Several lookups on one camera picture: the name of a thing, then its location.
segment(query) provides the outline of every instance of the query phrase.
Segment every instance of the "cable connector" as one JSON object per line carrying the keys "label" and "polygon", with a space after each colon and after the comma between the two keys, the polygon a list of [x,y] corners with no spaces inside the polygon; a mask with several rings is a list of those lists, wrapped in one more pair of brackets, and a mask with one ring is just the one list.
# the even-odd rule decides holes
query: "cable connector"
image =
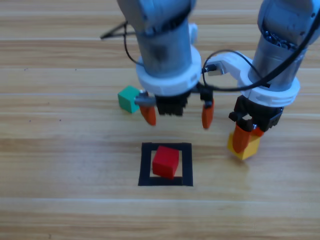
{"label": "cable connector", "polygon": [[217,70],[217,66],[215,64],[209,64],[209,65],[206,65],[204,68],[202,68],[201,74],[205,74],[205,73],[216,71],[216,70]]}

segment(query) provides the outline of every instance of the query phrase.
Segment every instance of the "yellow cube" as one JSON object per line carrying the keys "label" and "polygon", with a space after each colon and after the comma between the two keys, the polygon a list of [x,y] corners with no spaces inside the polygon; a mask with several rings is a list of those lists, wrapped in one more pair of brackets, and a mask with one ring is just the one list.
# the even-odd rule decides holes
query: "yellow cube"
{"label": "yellow cube", "polygon": [[246,147],[246,149],[243,152],[240,152],[240,153],[236,153],[234,150],[233,138],[234,138],[234,134],[230,133],[229,140],[228,140],[228,149],[240,160],[246,160],[257,153],[261,137],[252,135],[249,145]]}

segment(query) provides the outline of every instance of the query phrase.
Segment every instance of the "green cube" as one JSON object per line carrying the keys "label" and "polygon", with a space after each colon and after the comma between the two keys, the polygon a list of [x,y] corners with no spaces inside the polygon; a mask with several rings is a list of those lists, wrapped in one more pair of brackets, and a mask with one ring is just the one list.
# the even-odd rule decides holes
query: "green cube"
{"label": "green cube", "polygon": [[139,106],[135,104],[135,97],[138,96],[139,93],[140,91],[135,87],[127,86],[118,93],[120,107],[133,114],[139,109]]}

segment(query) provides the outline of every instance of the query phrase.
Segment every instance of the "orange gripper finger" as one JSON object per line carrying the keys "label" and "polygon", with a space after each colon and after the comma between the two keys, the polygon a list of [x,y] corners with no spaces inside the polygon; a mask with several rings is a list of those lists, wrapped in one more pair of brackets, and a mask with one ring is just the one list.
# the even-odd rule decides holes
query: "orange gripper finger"
{"label": "orange gripper finger", "polygon": [[234,151],[237,154],[243,152],[248,147],[250,139],[251,132],[243,130],[236,124],[232,140]]}
{"label": "orange gripper finger", "polygon": [[156,110],[154,106],[140,106],[140,111],[148,124],[151,126],[156,125]]}
{"label": "orange gripper finger", "polygon": [[214,119],[214,110],[215,110],[215,100],[212,100],[212,106],[206,108],[205,105],[203,105],[202,109],[202,126],[204,129],[209,129],[210,125]]}
{"label": "orange gripper finger", "polygon": [[265,134],[265,132],[262,131],[259,127],[257,127],[255,130],[252,131],[252,134],[258,137],[262,137]]}

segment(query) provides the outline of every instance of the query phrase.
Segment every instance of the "gray cylinder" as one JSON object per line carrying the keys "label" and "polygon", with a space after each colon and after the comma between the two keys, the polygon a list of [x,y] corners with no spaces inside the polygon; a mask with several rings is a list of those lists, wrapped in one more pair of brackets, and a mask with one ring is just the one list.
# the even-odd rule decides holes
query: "gray cylinder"
{"label": "gray cylinder", "polygon": [[137,40],[144,68],[153,77],[176,76],[192,63],[187,19],[174,30],[156,35],[137,34]]}
{"label": "gray cylinder", "polygon": [[[273,92],[282,92],[288,90],[296,77],[297,71],[305,57],[306,51],[307,50],[304,50],[286,70],[270,81],[270,87],[261,86],[260,88]],[[260,75],[265,77],[281,63],[283,63],[288,57],[290,57],[292,53],[293,52],[291,50],[268,42],[262,35],[255,52],[253,65],[258,70]],[[260,80],[252,68],[249,71],[248,77],[252,83]]]}

